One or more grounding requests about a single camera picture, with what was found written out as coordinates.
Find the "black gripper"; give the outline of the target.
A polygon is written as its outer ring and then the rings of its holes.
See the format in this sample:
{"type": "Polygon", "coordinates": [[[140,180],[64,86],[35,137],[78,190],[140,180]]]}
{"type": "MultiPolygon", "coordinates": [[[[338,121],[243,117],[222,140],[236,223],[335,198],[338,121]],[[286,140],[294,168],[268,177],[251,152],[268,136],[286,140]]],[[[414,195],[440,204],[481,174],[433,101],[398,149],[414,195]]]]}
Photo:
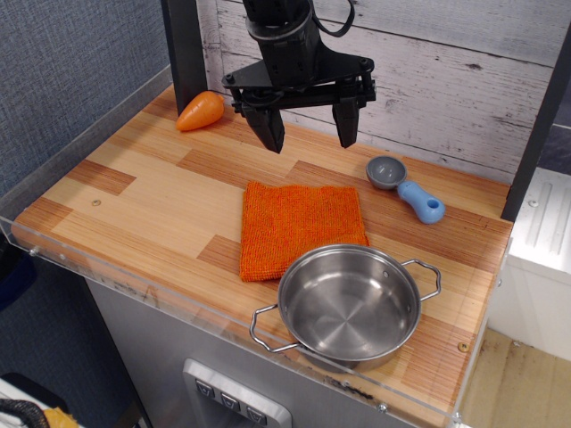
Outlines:
{"type": "Polygon", "coordinates": [[[282,151],[279,111],[322,105],[333,106],[340,145],[353,145],[359,110],[376,99],[374,61],[327,47],[314,12],[248,12],[245,27],[261,59],[229,72],[222,84],[265,148],[282,151]]]}

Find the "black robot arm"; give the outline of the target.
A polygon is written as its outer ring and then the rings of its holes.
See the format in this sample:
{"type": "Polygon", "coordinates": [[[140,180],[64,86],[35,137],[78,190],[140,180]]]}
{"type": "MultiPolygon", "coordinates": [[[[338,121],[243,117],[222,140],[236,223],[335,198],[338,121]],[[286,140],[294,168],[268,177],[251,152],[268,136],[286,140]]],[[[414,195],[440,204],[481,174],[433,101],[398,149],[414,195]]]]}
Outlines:
{"type": "Polygon", "coordinates": [[[360,109],[376,98],[373,60],[328,48],[311,1],[246,1],[244,8],[262,58],[222,79],[235,111],[268,150],[281,152],[282,110],[329,105],[341,146],[353,145],[360,109]]]}

